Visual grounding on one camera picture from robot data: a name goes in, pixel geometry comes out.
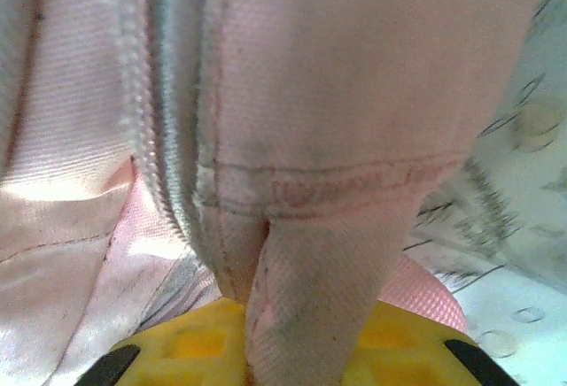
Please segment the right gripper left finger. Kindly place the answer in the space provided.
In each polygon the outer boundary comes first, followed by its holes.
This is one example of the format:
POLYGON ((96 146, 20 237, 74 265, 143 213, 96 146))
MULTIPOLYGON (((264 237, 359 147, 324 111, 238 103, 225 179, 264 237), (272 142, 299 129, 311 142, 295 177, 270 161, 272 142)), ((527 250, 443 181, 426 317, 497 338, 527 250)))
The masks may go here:
POLYGON ((248 386, 244 323, 219 299, 115 344, 77 386, 248 386))

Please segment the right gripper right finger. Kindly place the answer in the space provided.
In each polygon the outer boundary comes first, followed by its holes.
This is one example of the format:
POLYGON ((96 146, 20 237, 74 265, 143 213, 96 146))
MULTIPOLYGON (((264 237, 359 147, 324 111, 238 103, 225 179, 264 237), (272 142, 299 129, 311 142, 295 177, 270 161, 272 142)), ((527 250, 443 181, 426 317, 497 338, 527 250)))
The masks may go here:
POLYGON ((349 360, 349 386, 518 386, 469 336, 379 302, 349 360))

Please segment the pink school backpack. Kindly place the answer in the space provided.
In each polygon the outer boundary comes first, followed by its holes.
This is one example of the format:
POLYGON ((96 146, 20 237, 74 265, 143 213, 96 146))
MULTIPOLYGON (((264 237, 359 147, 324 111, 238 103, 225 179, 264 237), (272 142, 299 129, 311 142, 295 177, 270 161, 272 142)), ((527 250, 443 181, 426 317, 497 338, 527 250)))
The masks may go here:
POLYGON ((216 292, 259 386, 338 386, 538 0, 0 0, 0 386, 216 292))

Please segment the floral tablecloth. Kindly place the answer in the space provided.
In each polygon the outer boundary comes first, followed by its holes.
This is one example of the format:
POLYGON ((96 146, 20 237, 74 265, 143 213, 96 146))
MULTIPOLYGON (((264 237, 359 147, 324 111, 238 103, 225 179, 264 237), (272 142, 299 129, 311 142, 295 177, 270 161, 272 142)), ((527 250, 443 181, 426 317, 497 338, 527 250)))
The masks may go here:
POLYGON ((406 253, 519 386, 567 386, 567 0, 539 0, 501 106, 406 253))

